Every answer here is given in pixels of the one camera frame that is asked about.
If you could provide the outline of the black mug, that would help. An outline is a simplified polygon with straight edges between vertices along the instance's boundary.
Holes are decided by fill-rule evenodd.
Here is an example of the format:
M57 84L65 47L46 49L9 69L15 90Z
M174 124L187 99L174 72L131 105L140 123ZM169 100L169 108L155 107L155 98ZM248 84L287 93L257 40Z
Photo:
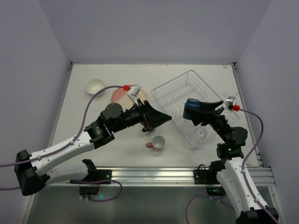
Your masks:
M145 133L145 132L153 132L155 131L155 127L152 127L152 126L144 126L142 128L142 132Z

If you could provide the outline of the blue mug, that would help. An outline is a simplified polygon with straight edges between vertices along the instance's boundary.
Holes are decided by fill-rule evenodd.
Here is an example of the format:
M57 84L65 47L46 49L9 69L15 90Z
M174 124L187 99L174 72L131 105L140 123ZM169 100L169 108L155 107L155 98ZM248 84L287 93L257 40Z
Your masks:
M200 110L200 101L194 98L188 98L184 104L183 118L191 120L190 111L198 112Z

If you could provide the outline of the clear glass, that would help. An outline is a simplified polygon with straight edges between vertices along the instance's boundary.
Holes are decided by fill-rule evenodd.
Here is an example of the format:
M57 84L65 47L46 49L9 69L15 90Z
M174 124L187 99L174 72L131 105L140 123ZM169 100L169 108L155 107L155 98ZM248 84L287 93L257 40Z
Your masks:
M202 141L207 137L207 130L204 127L197 127L194 131L194 138L197 141Z

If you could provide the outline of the pink mug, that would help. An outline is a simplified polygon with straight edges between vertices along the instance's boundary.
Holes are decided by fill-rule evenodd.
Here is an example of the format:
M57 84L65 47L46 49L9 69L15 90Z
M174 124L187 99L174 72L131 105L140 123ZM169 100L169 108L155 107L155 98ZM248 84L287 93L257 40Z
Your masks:
M146 143L147 148L160 151L165 147L166 141L163 136L155 136L151 142Z

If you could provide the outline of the cream plate orange patch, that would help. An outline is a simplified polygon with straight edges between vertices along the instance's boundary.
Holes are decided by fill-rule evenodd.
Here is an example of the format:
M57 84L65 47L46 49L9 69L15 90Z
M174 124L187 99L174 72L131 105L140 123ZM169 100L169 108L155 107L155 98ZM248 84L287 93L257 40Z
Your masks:
M118 103L121 105L121 103L124 102L132 102L127 96L127 91L116 89L111 96L111 103Z

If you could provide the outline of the white ceramic bowl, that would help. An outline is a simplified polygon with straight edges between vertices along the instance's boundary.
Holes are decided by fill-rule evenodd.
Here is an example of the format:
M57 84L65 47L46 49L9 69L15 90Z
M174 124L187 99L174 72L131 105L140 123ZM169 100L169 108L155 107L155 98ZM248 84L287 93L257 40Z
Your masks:
M85 91L90 95L95 95L98 91L105 88L105 83L101 79L93 79L85 86Z

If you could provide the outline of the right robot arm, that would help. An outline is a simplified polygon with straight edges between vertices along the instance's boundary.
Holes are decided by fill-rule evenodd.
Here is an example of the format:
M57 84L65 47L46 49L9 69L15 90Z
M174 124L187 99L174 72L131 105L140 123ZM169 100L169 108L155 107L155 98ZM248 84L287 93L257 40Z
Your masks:
M243 127L228 124L226 111L242 111L235 102L235 97L226 101L201 102L189 98L185 102L183 117L192 121L194 126L211 128L224 141L217 145L219 160L211 162L207 170L198 169L206 180L218 182L225 190L236 214L237 224L277 224L279 214L263 199L248 171L242 147L246 144L248 131Z

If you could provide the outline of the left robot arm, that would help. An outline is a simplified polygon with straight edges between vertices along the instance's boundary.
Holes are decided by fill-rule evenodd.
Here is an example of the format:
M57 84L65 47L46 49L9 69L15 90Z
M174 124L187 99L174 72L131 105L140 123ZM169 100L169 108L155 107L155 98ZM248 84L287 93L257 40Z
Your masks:
M47 149L29 153L22 150L16 155L14 171L24 196L42 190L46 185L70 181L92 183L100 180L99 172L90 159L71 166L63 162L85 152L100 148L115 139L114 133L136 124L142 131L153 131L171 120L171 116L157 111L148 101L137 101L129 110L123 110L118 103L109 104L96 121L79 133Z

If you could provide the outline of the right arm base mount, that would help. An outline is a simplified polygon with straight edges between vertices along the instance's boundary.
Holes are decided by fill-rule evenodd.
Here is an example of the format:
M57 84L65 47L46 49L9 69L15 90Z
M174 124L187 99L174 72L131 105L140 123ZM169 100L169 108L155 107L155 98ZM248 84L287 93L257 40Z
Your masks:
M225 196L226 192L220 183L212 176L204 164L200 164L193 170L194 184L205 185L206 192L210 196Z

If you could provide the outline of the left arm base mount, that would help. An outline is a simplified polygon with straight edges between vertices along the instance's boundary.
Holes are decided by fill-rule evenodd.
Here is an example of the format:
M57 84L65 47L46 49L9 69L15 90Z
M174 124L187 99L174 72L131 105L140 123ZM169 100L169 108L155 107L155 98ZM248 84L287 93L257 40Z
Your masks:
M88 174L82 181L84 182L96 182L101 180L111 180L112 170L109 169L97 169L95 173ZM88 196L91 198L93 195L97 195L100 189L100 185L91 187L79 187L79 194L81 196Z

